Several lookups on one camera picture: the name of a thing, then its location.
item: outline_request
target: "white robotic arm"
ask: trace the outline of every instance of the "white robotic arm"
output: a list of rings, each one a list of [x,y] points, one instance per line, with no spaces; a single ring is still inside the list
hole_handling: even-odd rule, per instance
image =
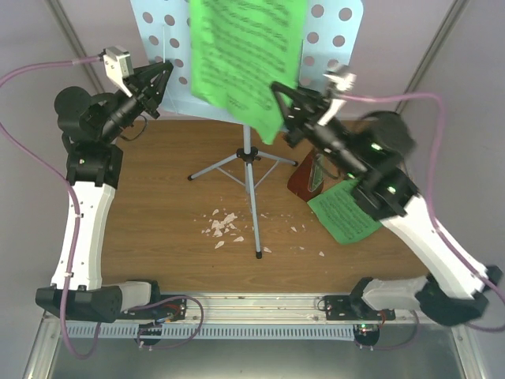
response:
[[[122,150],[114,140],[142,112],[159,117],[157,107],[173,66],[160,62],[132,69],[129,53],[121,47],[106,49],[102,58],[107,76],[119,91],[90,96],[82,88],[69,87],[54,101],[69,154],[66,178],[80,202],[80,230],[73,271],[68,273],[76,219],[70,199],[62,254],[50,287],[37,291],[36,303],[58,316],[65,278],[70,275],[67,318],[113,322],[122,311],[159,299],[157,283],[152,280],[102,285],[103,234],[122,164]]]
[[[271,89],[279,104],[291,147],[309,140],[332,163],[357,178],[352,196],[373,219],[393,231],[419,257],[430,274],[411,280],[363,278],[350,294],[359,316],[370,310],[422,310],[442,325],[457,325],[478,318],[487,306],[481,278],[493,283],[501,278],[496,266],[486,267],[470,256],[440,225],[449,242],[476,270],[474,275],[446,246],[434,230],[425,199],[398,168],[415,143],[395,112],[375,111],[360,132],[349,131],[335,116],[345,104],[343,94],[355,76],[344,65],[326,72],[324,93],[297,91],[275,82]],[[280,94],[289,97],[291,108]]]

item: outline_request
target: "green paper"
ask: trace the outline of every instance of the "green paper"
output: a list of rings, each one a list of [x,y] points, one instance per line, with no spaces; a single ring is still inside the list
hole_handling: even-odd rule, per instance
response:
[[[194,96],[271,144],[283,124],[270,84],[297,87],[307,0],[191,0]]]
[[[356,183],[356,180],[340,182],[309,201],[319,221],[343,245],[361,241],[382,226],[354,202],[350,191]]]

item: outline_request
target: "wooden surface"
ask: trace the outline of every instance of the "wooden surface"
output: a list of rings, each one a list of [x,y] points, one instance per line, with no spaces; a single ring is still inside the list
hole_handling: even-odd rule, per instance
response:
[[[134,135],[138,126],[128,130]],[[265,152],[300,162],[310,146],[290,149],[279,136]],[[102,274],[105,283],[158,280],[165,291],[340,292],[363,276],[400,279],[426,273],[424,265],[385,228],[348,246],[339,245],[309,206],[287,188],[294,167],[279,164],[256,189],[263,246],[255,258],[252,217],[244,188],[219,171],[189,182],[189,174],[232,155],[242,145],[240,126],[211,121],[151,122],[124,150],[119,189],[107,219]],[[273,164],[254,163],[259,180]],[[225,167],[243,180],[243,162]],[[238,216],[236,231],[202,234],[210,219]],[[233,242],[243,236],[244,242]],[[215,250],[223,240],[224,246]]]

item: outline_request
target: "perforated panel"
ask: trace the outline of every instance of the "perforated panel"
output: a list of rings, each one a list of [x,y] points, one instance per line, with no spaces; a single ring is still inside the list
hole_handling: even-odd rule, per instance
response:
[[[189,0],[131,0],[150,62],[174,64],[162,107],[197,117],[238,122],[227,111],[191,95]],[[360,0],[309,0],[304,27],[300,83],[321,90],[323,72],[336,62],[348,64],[363,16]]]
[[[145,338],[184,339],[194,332],[195,325],[164,325],[161,336]],[[70,337],[92,338],[95,325],[72,322],[67,326]],[[136,324],[102,325],[100,338],[134,338]],[[204,325],[200,340],[354,340],[352,325]]]

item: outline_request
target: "metal floor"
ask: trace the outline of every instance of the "metal floor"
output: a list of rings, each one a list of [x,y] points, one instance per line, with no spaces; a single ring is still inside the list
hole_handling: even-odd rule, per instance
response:
[[[386,326],[380,344],[402,342],[412,327]],[[414,345],[398,351],[365,351],[338,340],[194,340],[172,351],[139,351],[133,339],[103,339],[88,361],[58,349],[49,378],[463,378],[451,330],[422,328]],[[73,342],[86,351],[91,340]]]

